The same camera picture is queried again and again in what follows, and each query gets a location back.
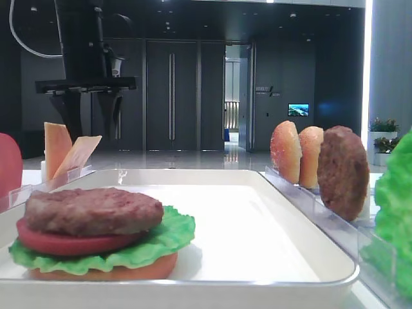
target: screen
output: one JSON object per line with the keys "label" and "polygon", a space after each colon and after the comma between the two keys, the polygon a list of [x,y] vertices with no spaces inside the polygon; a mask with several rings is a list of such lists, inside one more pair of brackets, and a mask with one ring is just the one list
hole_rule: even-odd
{"label": "screen", "polygon": [[309,116],[309,104],[289,104],[288,116]]}

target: white tray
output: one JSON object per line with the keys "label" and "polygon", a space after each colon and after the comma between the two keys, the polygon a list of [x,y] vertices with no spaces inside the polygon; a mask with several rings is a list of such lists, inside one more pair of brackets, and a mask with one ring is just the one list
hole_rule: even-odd
{"label": "white tray", "polygon": [[257,172],[108,170],[61,189],[120,187],[196,219],[169,280],[26,279],[8,246],[24,205],[0,214],[0,308],[338,308],[359,266]]}

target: green lettuce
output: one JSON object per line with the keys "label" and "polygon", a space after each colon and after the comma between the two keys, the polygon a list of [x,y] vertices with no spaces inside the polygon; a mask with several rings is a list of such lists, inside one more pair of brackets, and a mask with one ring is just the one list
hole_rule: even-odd
{"label": "green lettuce", "polygon": [[150,230],[145,241],[106,255],[59,259],[26,248],[18,239],[9,248],[14,263],[40,272],[62,270],[73,275],[84,275],[89,269],[110,272],[113,267],[139,268],[158,258],[177,252],[194,239],[194,218],[180,214],[172,206],[164,207],[163,221]]}
{"label": "green lettuce", "polygon": [[[375,233],[396,248],[397,288],[402,295],[412,297],[412,133],[400,140],[387,165],[375,186],[375,203],[380,206]],[[381,242],[374,241],[361,255],[391,279],[392,254]]]}

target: red tomato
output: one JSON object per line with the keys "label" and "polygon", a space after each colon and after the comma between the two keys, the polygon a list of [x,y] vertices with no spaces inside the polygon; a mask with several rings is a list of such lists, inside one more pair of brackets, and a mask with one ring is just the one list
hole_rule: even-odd
{"label": "red tomato", "polygon": [[23,159],[19,146],[13,138],[0,133],[0,212],[8,208],[8,201],[2,198],[21,187],[22,176]]}
{"label": "red tomato", "polygon": [[17,222],[17,231],[24,246],[54,256],[86,256],[108,252],[123,248],[145,235],[145,232],[94,237],[45,234],[30,230],[24,218]]}

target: hamburger patty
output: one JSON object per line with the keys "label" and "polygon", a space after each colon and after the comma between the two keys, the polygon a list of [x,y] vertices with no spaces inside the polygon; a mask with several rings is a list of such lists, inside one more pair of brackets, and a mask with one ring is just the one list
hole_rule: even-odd
{"label": "hamburger patty", "polygon": [[163,205],[141,193],[116,188],[35,191],[26,202],[30,229],[73,236],[134,234],[162,222]]}
{"label": "hamburger patty", "polygon": [[325,206],[351,221],[362,211],[369,184],[369,165],[361,139],[336,126],[324,132],[317,169]]}

